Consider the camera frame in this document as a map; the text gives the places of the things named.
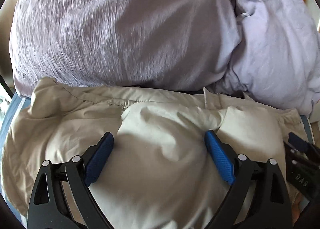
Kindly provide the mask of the lavender crinkled duvet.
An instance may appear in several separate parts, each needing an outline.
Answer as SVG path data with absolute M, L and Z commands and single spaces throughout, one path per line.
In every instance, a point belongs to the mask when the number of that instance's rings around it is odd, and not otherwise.
M 319 101 L 319 32 L 303 0 L 18 0 L 14 84 L 249 93 L 302 115 Z

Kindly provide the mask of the cream puffer jacket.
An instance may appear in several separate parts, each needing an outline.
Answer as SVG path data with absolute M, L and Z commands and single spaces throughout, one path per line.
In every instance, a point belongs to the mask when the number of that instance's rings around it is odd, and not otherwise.
M 212 94 L 95 87 L 74 88 L 43 78 L 31 104 L 17 113 L 5 139 L 1 182 L 26 215 L 40 165 L 61 163 L 106 133 L 114 149 L 90 190 L 115 228 L 204 228 L 228 185 L 207 153 L 204 134 L 216 132 L 253 161 L 285 167 L 289 133 L 306 139 L 298 111 Z

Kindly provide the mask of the blue white striped bedsheet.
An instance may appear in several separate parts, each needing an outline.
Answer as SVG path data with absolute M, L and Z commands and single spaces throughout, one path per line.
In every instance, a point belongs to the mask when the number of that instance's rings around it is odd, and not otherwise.
M 8 110 L 2 120 L 1 126 L 1 157 L 3 155 L 3 147 L 5 140 L 7 138 L 7 134 L 9 132 L 11 124 L 14 122 L 16 116 L 20 113 L 20 111 L 30 105 L 29 98 L 21 98 L 17 93 L 14 94 L 11 103 L 9 104 Z M 11 213 L 15 217 L 15 219 L 23 226 L 23 228 L 27 228 L 27 219 L 9 202 L 5 191 L 3 189 L 2 181 L 1 181 L 1 195 L 4 199 L 6 206 L 10 209 Z

